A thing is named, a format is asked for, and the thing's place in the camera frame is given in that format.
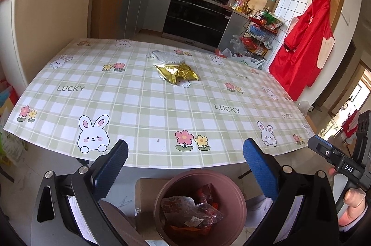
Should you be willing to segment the right hand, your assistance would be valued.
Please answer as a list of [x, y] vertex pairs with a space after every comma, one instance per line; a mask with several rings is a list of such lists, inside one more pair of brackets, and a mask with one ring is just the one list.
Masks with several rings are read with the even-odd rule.
[[[336, 174], [336, 170], [333, 167], [329, 169], [329, 175], [333, 178], [333, 196], [335, 201], [337, 201], [341, 196], [342, 188], [346, 185], [347, 177], [342, 174]], [[347, 232], [363, 218], [368, 210], [366, 193], [361, 188], [350, 188], [345, 193], [343, 202], [347, 208], [338, 218], [338, 224], [340, 232]]]

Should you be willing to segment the dark sleeve right forearm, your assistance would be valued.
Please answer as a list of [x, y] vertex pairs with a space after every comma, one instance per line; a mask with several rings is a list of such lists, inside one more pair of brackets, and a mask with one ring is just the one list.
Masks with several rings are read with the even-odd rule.
[[370, 245], [370, 204], [349, 206], [339, 219], [339, 245]]

